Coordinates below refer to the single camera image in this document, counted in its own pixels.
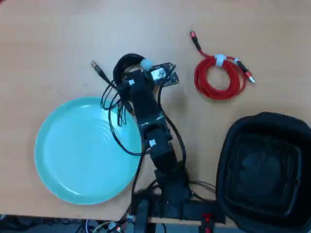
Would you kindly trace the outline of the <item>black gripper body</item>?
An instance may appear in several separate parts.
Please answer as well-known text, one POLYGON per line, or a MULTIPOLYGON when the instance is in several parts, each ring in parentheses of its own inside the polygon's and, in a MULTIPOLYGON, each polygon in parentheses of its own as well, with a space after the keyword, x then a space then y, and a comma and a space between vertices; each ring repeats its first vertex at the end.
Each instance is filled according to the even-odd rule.
POLYGON ((128 72, 130 73, 128 76, 130 86, 128 88, 122 88, 122 92, 126 97, 131 97, 136 92, 147 91, 153 93, 155 83, 149 71, 144 71, 144 74, 141 76, 134 76, 132 71, 128 72))

